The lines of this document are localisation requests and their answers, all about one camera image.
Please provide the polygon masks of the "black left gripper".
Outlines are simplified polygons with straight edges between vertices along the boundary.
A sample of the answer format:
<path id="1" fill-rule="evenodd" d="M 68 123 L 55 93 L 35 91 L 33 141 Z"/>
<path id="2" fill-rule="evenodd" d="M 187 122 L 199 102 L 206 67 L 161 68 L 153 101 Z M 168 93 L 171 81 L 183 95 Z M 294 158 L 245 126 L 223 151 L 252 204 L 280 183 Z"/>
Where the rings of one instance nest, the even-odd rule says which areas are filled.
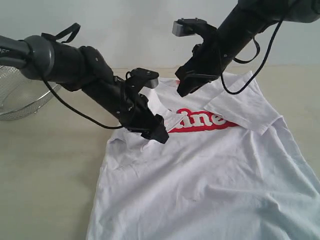
<path id="1" fill-rule="evenodd" d="M 142 133 L 141 137 L 147 140 L 155 140 L 161 144 L 168 141 L 164 118 L 151 112 L 147 97 L 141 93 L 135 100 L 128 97 L 124 79 L 98 79 L 84 86 L 82 91 L 116 117 L 124 128 Z"/>

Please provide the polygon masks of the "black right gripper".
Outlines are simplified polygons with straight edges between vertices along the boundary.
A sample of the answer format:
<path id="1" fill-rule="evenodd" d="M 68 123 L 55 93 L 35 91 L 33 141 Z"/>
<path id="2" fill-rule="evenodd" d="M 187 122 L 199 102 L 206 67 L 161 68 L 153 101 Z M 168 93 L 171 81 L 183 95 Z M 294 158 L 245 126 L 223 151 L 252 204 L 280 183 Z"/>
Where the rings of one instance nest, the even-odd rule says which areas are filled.
<path id="1" fill-rule="evenodd" d="M 177 93 L 185 97 L 217 80 L 237 53 L 238 45 L 233 40 L 213 37 L 203 42 L 189 63 L 176 70 L 175 76 L 179 79 Z"/>

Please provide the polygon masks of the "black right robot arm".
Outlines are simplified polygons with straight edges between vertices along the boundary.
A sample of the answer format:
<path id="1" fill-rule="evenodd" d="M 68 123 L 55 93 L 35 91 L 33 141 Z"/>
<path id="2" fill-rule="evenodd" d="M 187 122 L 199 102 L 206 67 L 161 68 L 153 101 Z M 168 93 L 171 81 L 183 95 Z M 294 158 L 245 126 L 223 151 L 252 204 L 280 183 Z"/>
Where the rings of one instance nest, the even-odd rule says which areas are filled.
<path id="1" fill-rule="evenodd" d="M 192 57 L 175 72 L 181 97 L 194 93 L 223 75 L 227 66 L 255 36 L 283 22 L 313 23 L 320 18 L 318 0 L 239 0 L 216 28 L 199 18 L 181 18 L 173 23 L 177 37 L 199 35 L 203 42 L 194 46 Z"/>

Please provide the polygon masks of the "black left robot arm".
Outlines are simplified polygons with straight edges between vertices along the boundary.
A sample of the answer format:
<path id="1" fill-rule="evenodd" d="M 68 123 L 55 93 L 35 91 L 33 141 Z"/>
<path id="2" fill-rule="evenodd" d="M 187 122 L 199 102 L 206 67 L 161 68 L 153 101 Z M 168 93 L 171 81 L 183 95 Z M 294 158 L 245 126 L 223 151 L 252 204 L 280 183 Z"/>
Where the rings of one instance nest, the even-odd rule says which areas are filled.
<path id="1" fill-rule="evenodd" d="M 160 114 L 149 109 L 143 88 L 158 85 L 159 74 L 144 68 L 116 76 L 94 47 L 70 46 L 80 30 L 72 24 L 57 35 L 42 33 L 22 40 L 0 38 L 0 63 L 18 69 L 27 79 L 46 86 L 57 83 L 70 92 L 83 91 L 113 115 L 120 128 L 147 140 L 166 143 L 169 134 Z"/>

